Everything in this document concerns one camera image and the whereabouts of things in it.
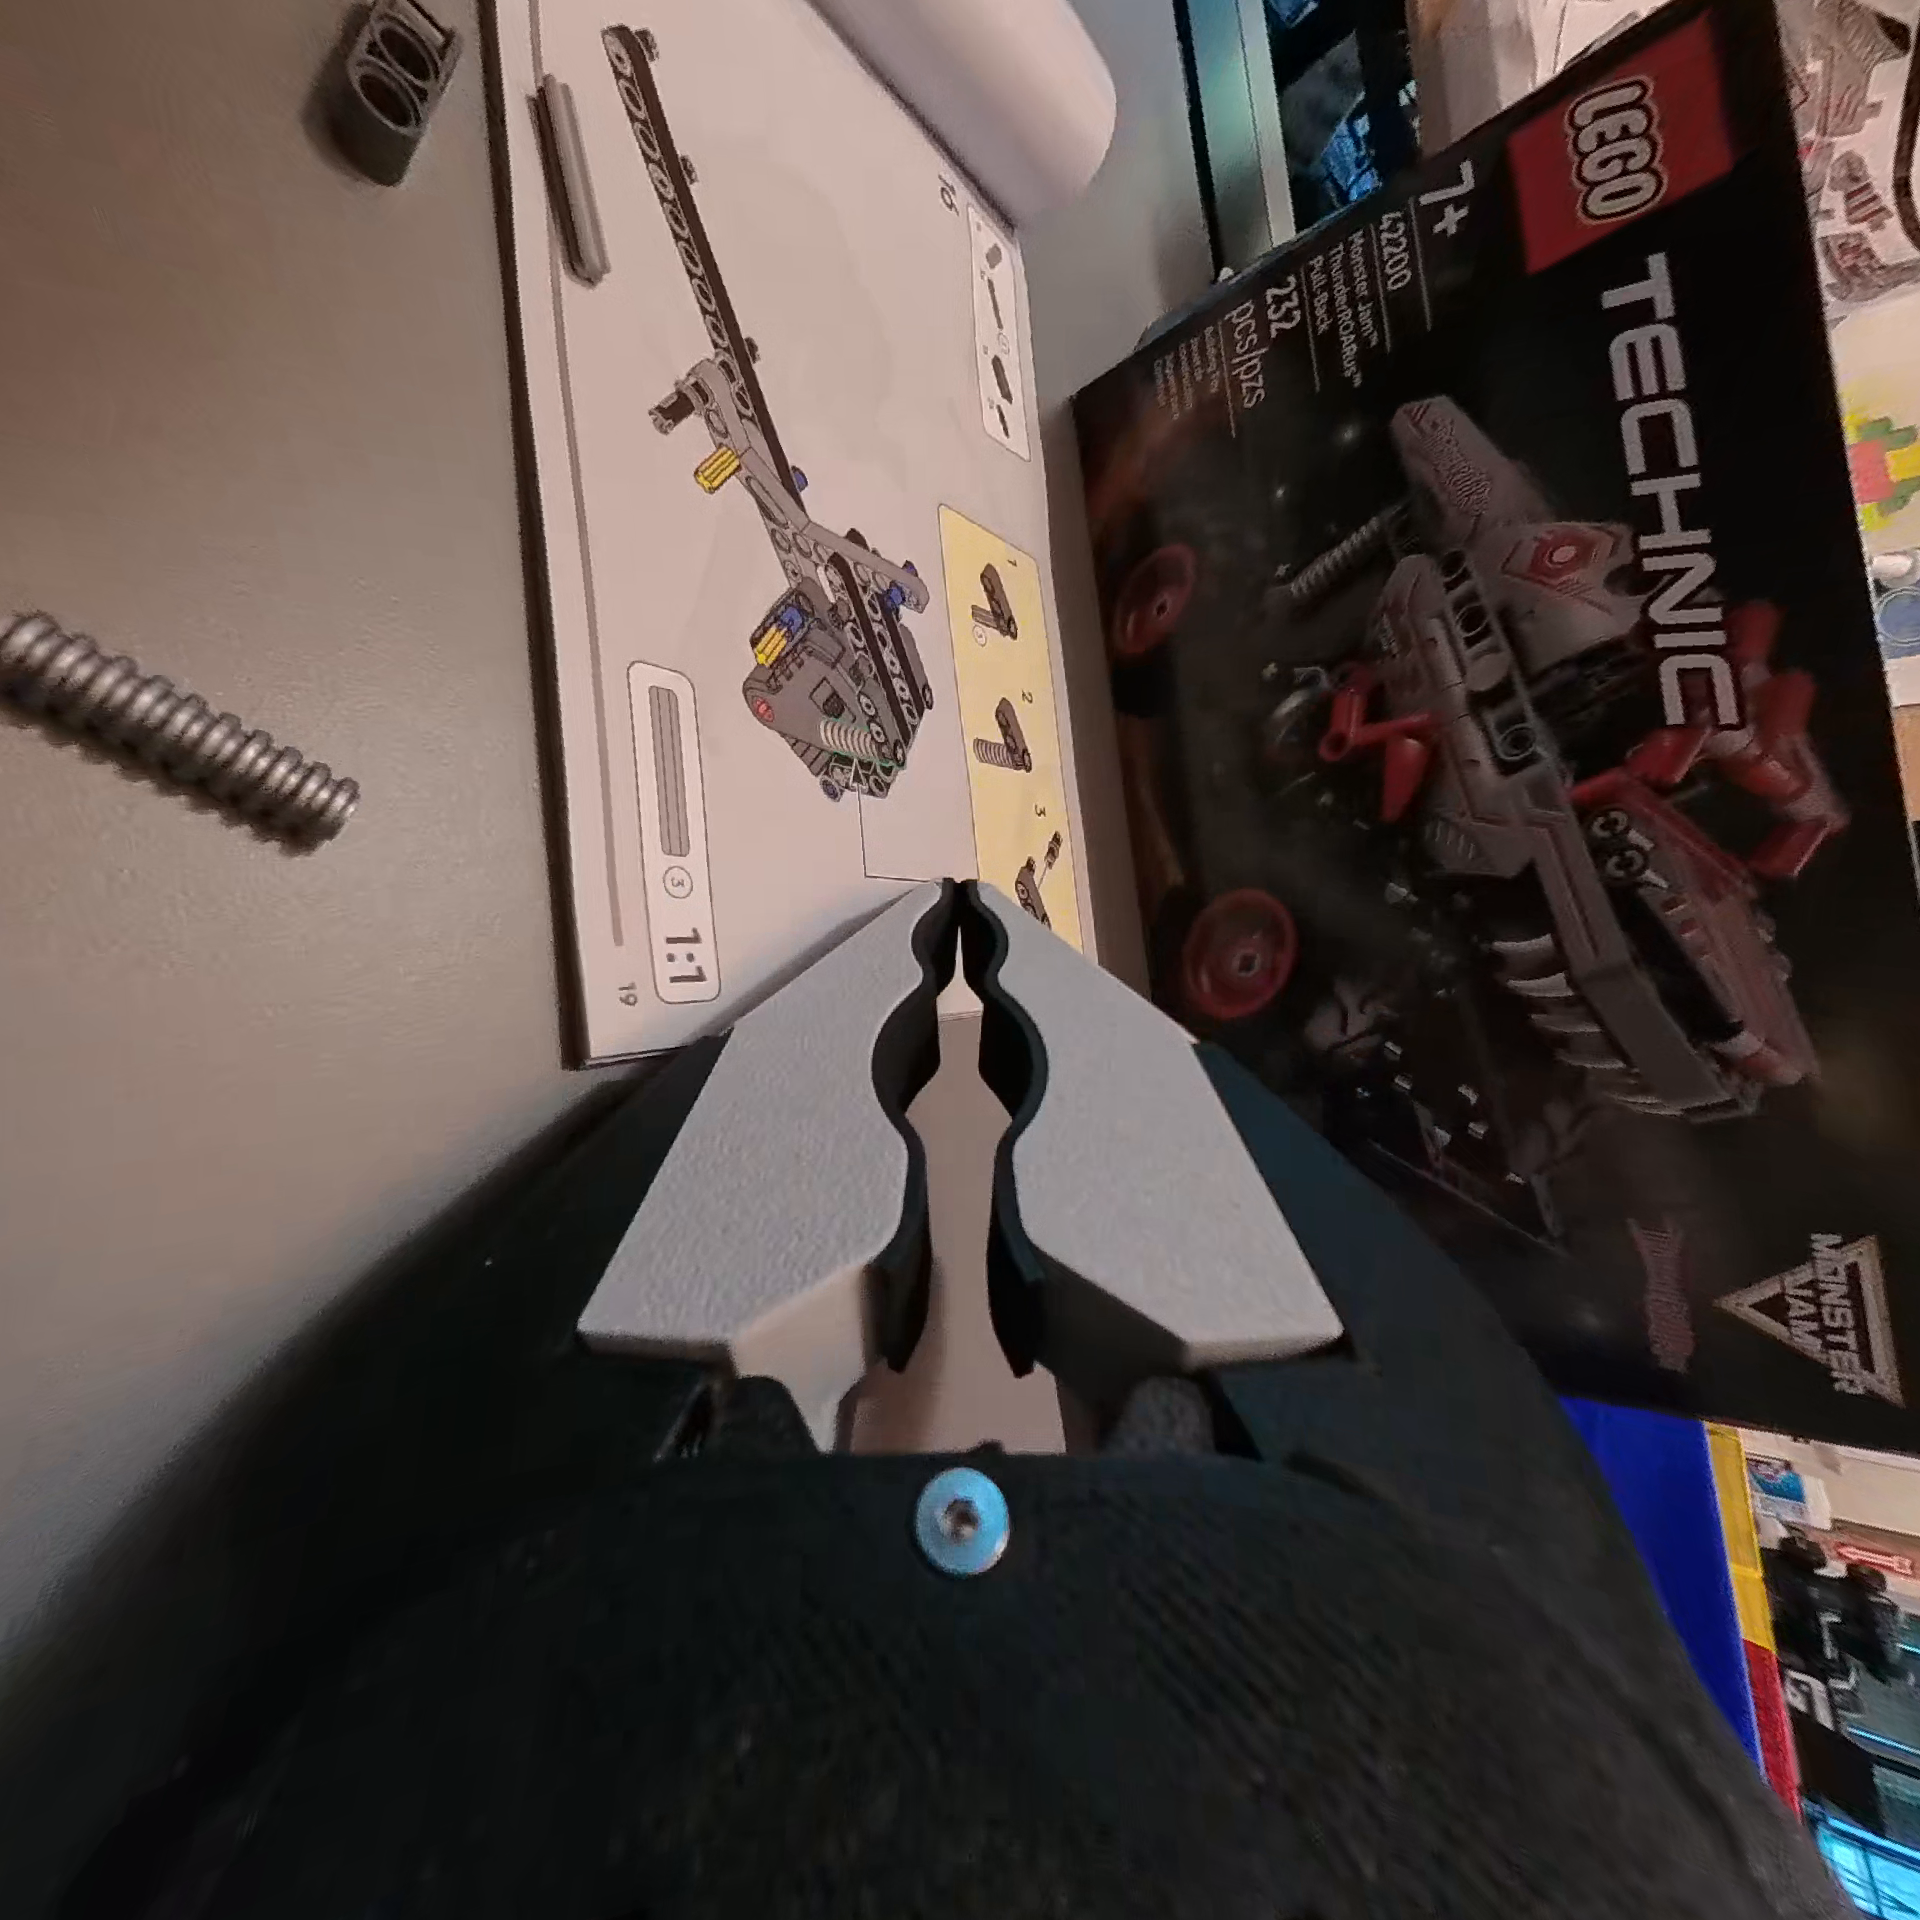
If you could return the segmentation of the dark grey connector brick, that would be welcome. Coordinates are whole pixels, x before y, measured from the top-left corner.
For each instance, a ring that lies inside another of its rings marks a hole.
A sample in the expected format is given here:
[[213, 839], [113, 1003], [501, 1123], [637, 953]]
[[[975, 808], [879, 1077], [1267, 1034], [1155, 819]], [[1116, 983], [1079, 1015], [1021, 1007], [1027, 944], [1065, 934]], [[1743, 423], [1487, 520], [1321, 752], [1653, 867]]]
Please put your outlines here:
[[422, 2], [350, 2], [310, 95], [322, 146], [351, 175], [405, 184], [461, 47]]

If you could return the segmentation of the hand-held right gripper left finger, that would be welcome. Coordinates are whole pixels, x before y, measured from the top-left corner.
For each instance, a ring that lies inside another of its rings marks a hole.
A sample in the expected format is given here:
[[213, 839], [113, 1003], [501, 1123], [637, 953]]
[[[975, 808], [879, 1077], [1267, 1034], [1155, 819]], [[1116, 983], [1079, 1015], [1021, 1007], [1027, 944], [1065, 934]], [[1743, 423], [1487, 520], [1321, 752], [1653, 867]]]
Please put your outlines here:
[[740, 1017], [590, 1295], [597, 1352], [777, 1382], [842, 1448], [876, 1365], [927, 1317], [927, 1155], [908, 1113], [940, 1067], [957, 883], [932, 879]]

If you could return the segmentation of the open building instruction booklet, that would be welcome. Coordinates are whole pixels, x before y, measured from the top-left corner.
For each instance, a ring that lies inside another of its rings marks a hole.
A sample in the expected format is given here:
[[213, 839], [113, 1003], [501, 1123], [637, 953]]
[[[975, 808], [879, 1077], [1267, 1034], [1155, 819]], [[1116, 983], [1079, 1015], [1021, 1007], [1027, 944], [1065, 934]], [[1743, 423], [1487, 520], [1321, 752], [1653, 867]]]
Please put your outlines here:
[[1019, 231], [837, 3], [493, 3], [567, 1048], [901, 894], [1092, 949]]

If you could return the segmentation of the black toy truck set box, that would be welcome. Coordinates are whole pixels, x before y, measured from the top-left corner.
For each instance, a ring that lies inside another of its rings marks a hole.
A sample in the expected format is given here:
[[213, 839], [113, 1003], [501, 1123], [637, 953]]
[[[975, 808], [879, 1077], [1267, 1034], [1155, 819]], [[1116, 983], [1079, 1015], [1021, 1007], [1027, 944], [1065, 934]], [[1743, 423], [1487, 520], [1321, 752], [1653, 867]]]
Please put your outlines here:
[[1916, 1455], [1918, 919], [1779, 3], [1071, 400], [1155, 999], [1561, 1389]]

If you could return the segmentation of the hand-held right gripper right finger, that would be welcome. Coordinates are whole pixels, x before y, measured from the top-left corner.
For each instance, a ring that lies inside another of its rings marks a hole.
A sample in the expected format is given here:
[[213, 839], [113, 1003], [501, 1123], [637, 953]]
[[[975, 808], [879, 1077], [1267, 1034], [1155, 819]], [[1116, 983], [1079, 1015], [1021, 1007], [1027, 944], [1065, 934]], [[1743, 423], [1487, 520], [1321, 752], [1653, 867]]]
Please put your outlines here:
[[1197, 1045], [1001, 888], [959, 894], [991, 1152], [991, 1325], [1086, 1441], [1139, 1389], [1337, 1351], [1341, 1318]]

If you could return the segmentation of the red and yellow storage bins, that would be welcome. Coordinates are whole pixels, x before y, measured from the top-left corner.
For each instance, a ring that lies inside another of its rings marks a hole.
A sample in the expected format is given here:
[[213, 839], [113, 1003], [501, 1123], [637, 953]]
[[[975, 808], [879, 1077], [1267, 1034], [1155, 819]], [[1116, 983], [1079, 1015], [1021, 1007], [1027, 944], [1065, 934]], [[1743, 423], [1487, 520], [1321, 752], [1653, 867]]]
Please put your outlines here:
[[1770, 1787], [1787, 1811], [1803, 1816], [1801, 1776], [1791, 1744], [1791, 1717], [1771, 1626], [1761, 1558], [1761, 1536], [1748, 1501], [1743, 1450], [1733, 1426], [1706, 1423], [1719, 1531], [1733, 1584], [1742, 1637], [1743, 1681], [1756, 1723], [1757, 1754]]

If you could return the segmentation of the grey desk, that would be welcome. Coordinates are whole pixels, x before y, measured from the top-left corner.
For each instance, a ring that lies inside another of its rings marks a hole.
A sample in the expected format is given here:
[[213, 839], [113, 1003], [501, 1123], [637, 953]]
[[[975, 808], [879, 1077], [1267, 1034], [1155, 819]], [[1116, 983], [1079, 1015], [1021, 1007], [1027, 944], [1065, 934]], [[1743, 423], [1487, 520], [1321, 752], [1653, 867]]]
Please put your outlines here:
[[4, 1683], [161, 1472], [572, 1115], [474, 54], [413, 179], [341, 3], [4, 3], [4, 608], [359, 776], [295, 855], [4, 715]]

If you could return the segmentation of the small metal coil spring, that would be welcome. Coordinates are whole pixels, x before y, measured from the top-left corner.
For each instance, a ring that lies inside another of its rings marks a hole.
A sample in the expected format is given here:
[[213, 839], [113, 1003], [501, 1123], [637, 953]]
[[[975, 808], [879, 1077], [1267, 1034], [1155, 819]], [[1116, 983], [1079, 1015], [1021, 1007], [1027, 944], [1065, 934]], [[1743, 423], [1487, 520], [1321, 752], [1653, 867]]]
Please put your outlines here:
[[45, 611], [6, 614], [3, 699], [43, 734], [291, 847], [338, 839], [361, 800], [348, 774]]

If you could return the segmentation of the blue plastic bin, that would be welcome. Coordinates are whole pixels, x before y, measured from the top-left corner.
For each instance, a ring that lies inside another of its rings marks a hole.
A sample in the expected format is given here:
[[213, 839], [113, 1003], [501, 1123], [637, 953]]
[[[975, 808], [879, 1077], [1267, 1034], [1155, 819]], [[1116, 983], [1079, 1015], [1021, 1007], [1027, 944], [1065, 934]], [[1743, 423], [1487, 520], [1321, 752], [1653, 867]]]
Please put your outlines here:
[[1742, 1576], [1727, 1554], [1710, 1431], [1671, 1413], [1561, 1398], [1633, 1536], [1687, 1658], [1767, 1771]]

